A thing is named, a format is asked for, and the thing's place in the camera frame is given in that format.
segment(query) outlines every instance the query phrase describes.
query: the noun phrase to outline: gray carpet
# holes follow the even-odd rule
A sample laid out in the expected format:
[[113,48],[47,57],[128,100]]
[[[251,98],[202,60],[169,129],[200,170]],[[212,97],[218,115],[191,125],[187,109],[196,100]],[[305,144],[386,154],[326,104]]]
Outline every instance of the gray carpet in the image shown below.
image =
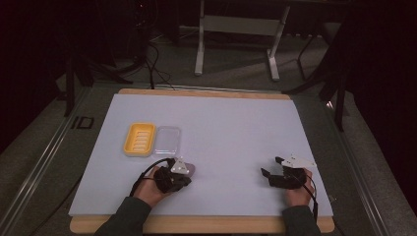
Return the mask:
[[[281,41],[276,56],[281,80],[273,82],[266,57],[270,38],[235,39],[228,37],[225,40],[224,35],[208,35],[204,73],[200,77],[194,76],[197,54],[197,39],[194,36],[185,36],[179,45],[173,45],[165,37],[153,40],[158,49],[155,68],[159,73],[153,73],[155,82],[164,89],[170,89],[166,80],[177,89],[196,87],[267,92],[279,92],[303,83],[295,59],[306,40],[287,36]],[[306,74],[320,63],[326,49],[320,38],[313,41],[303,57]],[[148,56],[152,62],[156,58],[156,51],[151,47]],[[82,176],[112,94],[126,87],[99,74],[95,77],[96,83],[92,88],[85,90],[78,87],[78,94],[84,94],[84,99],[74,116],[63,118],[65,103],[52,101],[2,153],[0,212],[6,212],[60,125],[66,122],[72,124],[76,116],[94,118],[90,130],[67,129],[10,235],[30,235],[59,206]],[[131,88],[149,87],[149,71],[145,67],[134,74],[126,73],[124,77],[134,81]],[[355,107],[352,95],[349,93],[345,102],[345,132],[339,133],[331,122],[331,111],[319,102],[317,94],[320,88],[321,85],[310,88],[293,96],[293,99],[332,200],[334,219],[341,229],[335,229],[329,235],[343,235],[341,232],[348,236],[414,235],[417,232],[416,216],[396,185],[375,139]],[[68,210],[74,194],[72,192],[36,235],[73,235],[69,229],[71,218]],[[367,205],[375,205],[377,211],[367,211]]]

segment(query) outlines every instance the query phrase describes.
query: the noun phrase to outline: black cable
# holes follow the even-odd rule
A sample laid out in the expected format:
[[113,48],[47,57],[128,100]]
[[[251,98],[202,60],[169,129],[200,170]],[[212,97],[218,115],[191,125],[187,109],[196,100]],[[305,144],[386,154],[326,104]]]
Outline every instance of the black cable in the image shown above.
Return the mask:
[[333,222],[334,222],[334,225],[336,226],[337,230],[340,232],[340,234],[342,236],[346,236],[346,234],[344,234],[343,230],[341,230],[340,225],[338,225],[338,223],[336,222],[336,220],[334,218],[333,218]]
[[301,182],[295,175],[293,175],[292,173],[290,173],[291,175],[292,175],[292,177],[294,177],[300,184],[302,184],[303,185],[303,188],[307,191],[307,193],[309,193],[309,195],[312,197],[312,199],[313,199],[313,216],[314,216],[314,218],[316,219],[316,221],[317,221],[317,216],[318,216],[318,213],[319,213],[319,204],[317,203],[317,199],[316,199],[316,196],[317,196],[317,189],[316,189],[316,184],[314,183],[314,181],[313,181],[313,179],[312,178],[310,178],[310,176],[308,176],[308,175],[306,175],[311,181],[312,181],[312,183],[313,183],[313,186],[314,186],[314,189],[315,189],[315,194],[313,194],[310,190],[309,190],[309,188],[307,188],[307,186],[306,186],[306,184],[305,183],[303,183],[303,182]]
[[135,194],[135,191],[136,191],[136,189],[138,189],[139,184],[141,184],[141,181],[146,178],[145,176],[147,175],[147,173],[151,169],[153,169],[157,164],[159,164],[161,162],[164,162],[164,161],[169,161],[171,159],[172,158],[163,158],[163,159],[155,162],[154,164],[152,164],[150,167],[148,167],[148,169],[145,170],[145,172],[142,172],[142,174],[139,176],[138,180],[135,182],[135,184],[133,184],[133,187],[132,187],[132,190],[131,190],[131,192],[129,194],[129,197],[132,197]]
[[71,188],[71,190],[68,192],[68,194],[65,196],[64,200],[53,210],[49,213],[49,215],[39,224],[37,227],[31,232],[30,236],[35,235],[42,227],[46,224],[46,222],[49,221],[49,219],[52,218],[52,216],[58,211],[58,209],[70,198],[71,194],[74,192],[74,190],[77,188],[77,186],[80,184],[81,180],[83,179],[83,175],[80,176],[80,178],[77,180],[77,182],[74,184],[74,186]]
[[149,83],[150,83],[150,88],[151,89],[155,89],[155,85],[153,83],[153,68],[150,67],[148,60],[146,61],[147,65],[148,65],[148,70],[149,70]]

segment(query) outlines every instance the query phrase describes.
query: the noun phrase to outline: dark background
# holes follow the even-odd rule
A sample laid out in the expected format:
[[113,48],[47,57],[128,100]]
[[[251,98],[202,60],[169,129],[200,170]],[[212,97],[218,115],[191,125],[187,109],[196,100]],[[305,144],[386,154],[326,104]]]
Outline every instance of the dark background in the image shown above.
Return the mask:
[[[111,5],[114,1],[100,3]],[[123,16],[131,16],[130,12],[126,10],[112,17],[103,17],[100,11],[104,8],[96,3],[92,0],[83,3],[84,12],[88,13],[87,9],[91,12],[88,16],[92,17],[93,36],[105,35],[99,49],[90,53],[91,57],[97,51],[105,53],[99,58],[107,57],[111,64],[112,58],[132,57],[146,51],[145,48],[126,49],[126,41],[132,39],[132,25],[129,21],[123,23],[123,19],[129,20]],[[157,3],[160,11],[156,26],[169,32],[172,40],[178,40],[178,25],[198,25],[199,1],[160,0]],[[55,80],[65,72],[65,60],[56,41],[56,26],[66,10],[77,8],[66,4],[47,0],[0,3],[0,151],[60,93]],[[268,5],[249,4],[248,9],[245,4],[233,7],[224,4],[213,1],[207,5],[207,12],[251,17],[262,14],[263,17],[279,19],[276,11]],[[346,63],[349,68],[348,89],[353,92],[392,173],[416,212],[417,191],[413,181],[417,179],[417,145],[414,144],[417,141],[414,111],[417,100],[414,91],[417,79],[417,7],[412,1],[370,1],[368,6],[349,12],[346,18],[348,27],[339,32],[338,39],[330,48],[349,55]],[[295,6],[288,16],[285,32],[304,36],[315,34],[319,22],[339,21],[343,17],[344,10],[339,8]],[[121,37],[111,35],[117,26],[124,26],[117,33]]]

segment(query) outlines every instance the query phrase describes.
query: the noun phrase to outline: person's right hand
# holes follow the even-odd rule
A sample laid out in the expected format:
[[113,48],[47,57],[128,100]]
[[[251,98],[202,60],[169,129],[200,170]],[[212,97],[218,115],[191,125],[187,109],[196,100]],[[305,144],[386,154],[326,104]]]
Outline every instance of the person's right hand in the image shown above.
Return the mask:
[[[306,171],[307,174],[307,182],[306,182],[306,187],[312,192],[312,194],[314,194],[314,188],[312,186],[312,172],[304,169],[304,171]],[[286,190],[285,191],[285,197],[287,200],[287,204],[289,207],[295,207],[295,206],[307,206],[310,202],[311,196],[310,194],[304,189],[304,187],[301,187],[299,189],[294,189],[294,190]]]
[[138,198],[144,201],[150,207],[155,207],[160,201],[162,201],[164,198],[172,194],[172,193],[163,194],[162,192],[160,192],[160,190],[156,186],[155,181],[151,179],[153,178],[154,173],[158,169],[159,169],[159,166],[155,166],[152,169],[152,171],[150,172],[148,176],[148,178],[150,179],[142,180],[141,184],[138,186],[133,196],[135,198]]

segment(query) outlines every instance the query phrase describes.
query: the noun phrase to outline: metal stand leg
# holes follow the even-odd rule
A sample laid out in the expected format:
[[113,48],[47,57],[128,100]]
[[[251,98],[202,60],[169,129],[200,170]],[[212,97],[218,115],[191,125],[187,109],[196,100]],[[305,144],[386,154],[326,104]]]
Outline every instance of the metal stand leg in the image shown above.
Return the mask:
[[196,69],[194,74],[203,74],[203,63],[205,59],[205,0],[200,1],[200,27],[199,27],[199,48],[197,50]]
[[273,81],[279,80],[278,69],[276,68],[275,53],[276,53],[276,48],[278,47],[279,41],[281,40],[281,37],[282,37],[282,32],[284,30],[285,22],[288,17],[289,9],[290,9],[289,6],[285,7],[281,20],[279,21],[278,28],[276,29],[275,41],[273,43],[272,49],[268,49],[267,51],[270,75]]

